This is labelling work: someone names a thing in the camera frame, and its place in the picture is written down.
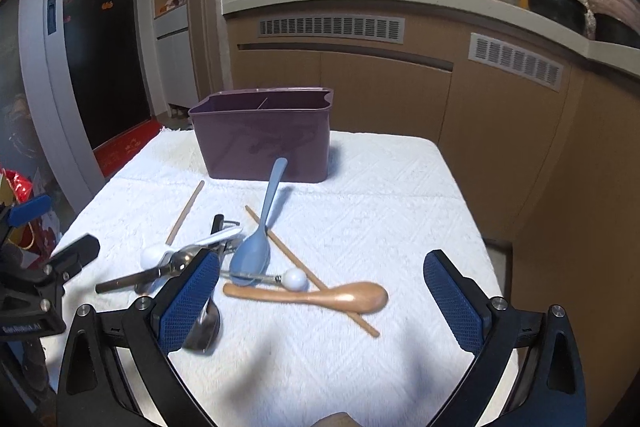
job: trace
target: white ball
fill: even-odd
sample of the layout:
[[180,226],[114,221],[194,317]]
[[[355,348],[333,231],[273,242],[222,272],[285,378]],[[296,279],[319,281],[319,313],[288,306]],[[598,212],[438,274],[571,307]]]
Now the white ball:
[[300,268],[290,268],[282,274],[282,285],[290,292],[302,292],[307,282],[306,273]]
[[143,270],[149,270],[153,267],[158,266],[158,263],[162,261],[162,257],[164,257],[164,254],[171,249],[171,247],[168,247],[163,243],[146,247],[140,253],[140,267]]

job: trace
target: spoon handle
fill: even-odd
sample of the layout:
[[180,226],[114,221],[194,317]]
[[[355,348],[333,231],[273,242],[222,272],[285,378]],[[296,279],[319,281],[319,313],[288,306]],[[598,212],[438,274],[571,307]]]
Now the spoon handle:
[[263,282],[277,282],[274,275],[262,275],[258,273],[236,273],[229,270],[220,270],[220,277],[236,277],[237,279],[255,279]]
[[264,230],[267,226],[267,217],[271,210],[271,203],[273,203],[273,197],[276,195],[278,185],[284,174],[284,169],[287,168],[287,159],[278,158],[271,169],[271,176],[269,177],[269,185],[267,185],[267,193],[264,195],[264,203],[262,204],[262,213],[260,214],[260,230]]
[[159,277],[162,277],[161,267],[155,267],[132,275],[118,277],[117,279],[112,279],[110,281],[100,282],[95,285],[95,292],[105,293],[118,290],[120,288],[126,288],[128,286],[134,286],[136,284],[145,284],[153,282]]
[[196,241],[195,243],[191,243],[190,245],[181,247],[180,251],[199,250],[203,247],[209,247],[210,245],[215,245],[216,243],[226,241],[227,239],[232,239],[239,235],[241,232],[242,227],[228,227],[226,229],[218,230],[217,232],[214,232],[211,235],[208,235],[207,237]]

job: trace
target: white tablecloth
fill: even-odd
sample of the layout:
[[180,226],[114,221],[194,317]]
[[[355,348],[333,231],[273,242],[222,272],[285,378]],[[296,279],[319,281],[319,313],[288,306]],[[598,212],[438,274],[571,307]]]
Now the white tablecloth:
[[[116,174],[62,239],[100,240],[98,259],[66,284],[63,313],[123,309],[133,291],[96,295],[97,282],[139,270],[142,248],[166,239],[201,179],[206,185],[178,232],[183,245],[210,232],[214,214],[240,221],[247,235],[266,182],[212,180],[193,131],[162,131]],[[437,147],[428,140],[332,132],[329,178],[281,184],[269,224],[328,286],[382,284],[388,305],[366,319],[374,339],[343,314],[301,305],[232,299],[218,284],[223,326],[212,355],[180,350],[176,370],[220,427],[308,427],[345,411],[365,427],[424,427],[463,376],[462,351],[424,284],[422,263],[440,248],[489,296],[500,290],[478,229]],[[271,245],[269,273],[290,267]],[[57,381],[66,335],[43,339]],[[123,356],[145,415],[164,425],[142,381]],[[516,376],[512,357],[481,424],[499,414]]]

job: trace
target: air vent grille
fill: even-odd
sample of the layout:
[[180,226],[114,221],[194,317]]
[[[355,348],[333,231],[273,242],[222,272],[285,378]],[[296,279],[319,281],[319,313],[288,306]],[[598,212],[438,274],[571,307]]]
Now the air vent grille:
[[560,89],[561,64],[508,42],[472,33],[469,60],[518,74],[554,90]]
[[325,36],[369,41],[404,41],[404,19],[369,15],[318,14],[262,19],[259,37]]

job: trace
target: red doormat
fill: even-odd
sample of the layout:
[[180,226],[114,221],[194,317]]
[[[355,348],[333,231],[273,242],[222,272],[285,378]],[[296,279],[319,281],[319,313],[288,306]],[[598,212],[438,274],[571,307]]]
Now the red doormat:
[[100,145],[94,155],[102,174],[109,177],[122,169],[161,129],[157,120],[148,120]]

